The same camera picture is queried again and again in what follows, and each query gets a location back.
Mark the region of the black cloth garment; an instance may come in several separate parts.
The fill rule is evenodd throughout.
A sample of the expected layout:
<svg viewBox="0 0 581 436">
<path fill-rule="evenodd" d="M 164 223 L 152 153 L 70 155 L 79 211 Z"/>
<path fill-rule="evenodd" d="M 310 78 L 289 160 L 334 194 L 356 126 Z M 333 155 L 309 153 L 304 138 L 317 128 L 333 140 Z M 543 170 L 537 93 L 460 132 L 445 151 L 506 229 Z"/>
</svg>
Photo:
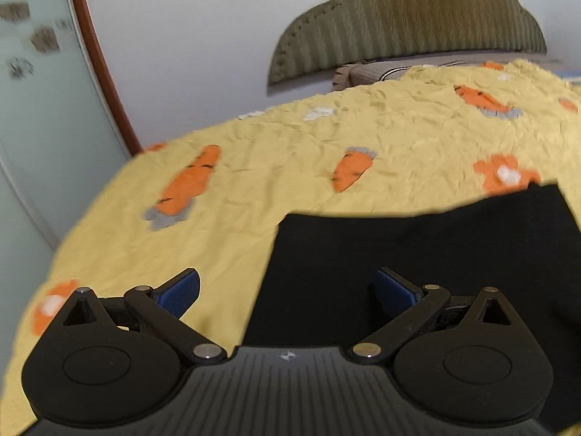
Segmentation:
<svg viewBox="0 0 581 436">
<path fill-rule="evenodd" d="M 256 347 L 350 347 L 393 312 L 376 279 L 505 295 L 549 357 L 542 423 L 580 419 L 580 231 L 559 187 L 532 186 L 409 218 L 287 215 L 243 338 Z"/>
</svg>

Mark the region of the yellow carrot print bedspread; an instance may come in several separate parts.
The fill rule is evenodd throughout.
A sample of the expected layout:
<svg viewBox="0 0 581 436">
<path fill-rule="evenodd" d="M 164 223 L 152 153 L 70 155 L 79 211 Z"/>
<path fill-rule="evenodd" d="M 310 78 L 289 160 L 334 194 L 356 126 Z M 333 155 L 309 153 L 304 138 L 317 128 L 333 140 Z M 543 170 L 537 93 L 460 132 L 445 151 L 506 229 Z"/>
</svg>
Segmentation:
<svg viewBox="0 0 581 436">
<path fill-rule="evenodd" d="M 34 415 L 21 385 L 40 334 L 76 286 L 114 296 L 201 275 L 187 325 L 241 342 L 278 224 L 292 211 L 411 215 L 531 180 L 580 207 L 580 90 L 526 60 L 418 66 L 398 80 L 249 113 L 122 168 L 61 243 L 24 313 L 4 377 L 1 431 Z"/>
</svg>

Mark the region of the frosted glass door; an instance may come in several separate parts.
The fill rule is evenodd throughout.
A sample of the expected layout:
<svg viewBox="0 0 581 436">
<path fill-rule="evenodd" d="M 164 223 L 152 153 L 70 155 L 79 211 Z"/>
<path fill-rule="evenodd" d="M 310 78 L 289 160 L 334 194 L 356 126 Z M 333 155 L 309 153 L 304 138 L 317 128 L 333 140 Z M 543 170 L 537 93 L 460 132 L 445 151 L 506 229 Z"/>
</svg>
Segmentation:
<svg viewBox="0 0 581 436">
<path fill-rule="evenodd" d="M 1 0 L 1 362 L 60 242 L 129 153 L 72 0 Z"/>
</svg>

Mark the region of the olive green padded headboard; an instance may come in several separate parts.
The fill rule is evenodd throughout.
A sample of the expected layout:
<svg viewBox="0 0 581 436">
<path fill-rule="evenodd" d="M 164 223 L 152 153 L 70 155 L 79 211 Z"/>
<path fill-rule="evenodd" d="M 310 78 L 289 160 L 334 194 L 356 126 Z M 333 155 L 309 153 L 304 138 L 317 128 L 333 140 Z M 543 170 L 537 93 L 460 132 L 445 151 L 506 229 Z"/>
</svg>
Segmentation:
<svg viewBox="0 0 581 436">
<path fill-rule="evenodd" d="M 480 50 L 548 48 L 539 23 L 519 0 L 328 0 L 285 29 L 268 83 L 363 60 Z"/>
</svg>

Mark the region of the brown wooden door frame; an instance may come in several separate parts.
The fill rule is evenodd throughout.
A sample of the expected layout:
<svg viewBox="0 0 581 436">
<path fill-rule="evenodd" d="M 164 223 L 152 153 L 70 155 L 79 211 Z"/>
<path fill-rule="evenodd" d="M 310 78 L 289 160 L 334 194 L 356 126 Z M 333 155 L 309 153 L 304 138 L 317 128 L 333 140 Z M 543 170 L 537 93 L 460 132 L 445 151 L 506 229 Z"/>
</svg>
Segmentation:
<svg viewBox="0 0 581 436">
<path fill-rule="evenodd" d="M 111 73 L 108 70 L 101 44 L 94 28 L 94 22 L 92 16 L 90 16 L 88 2 L 87 0 L 72 0 L 72 5 L 89 58 L 90 68 L 92 68 L 94 76 L 96 76 L 97 86 L 103 96 L 105 106 L 120 136 L 122 146 L 125 147 L 131 157 L 135 157 L 136 154 L 142 151 L 142 146 L 130 124 Z"/>
</svg>

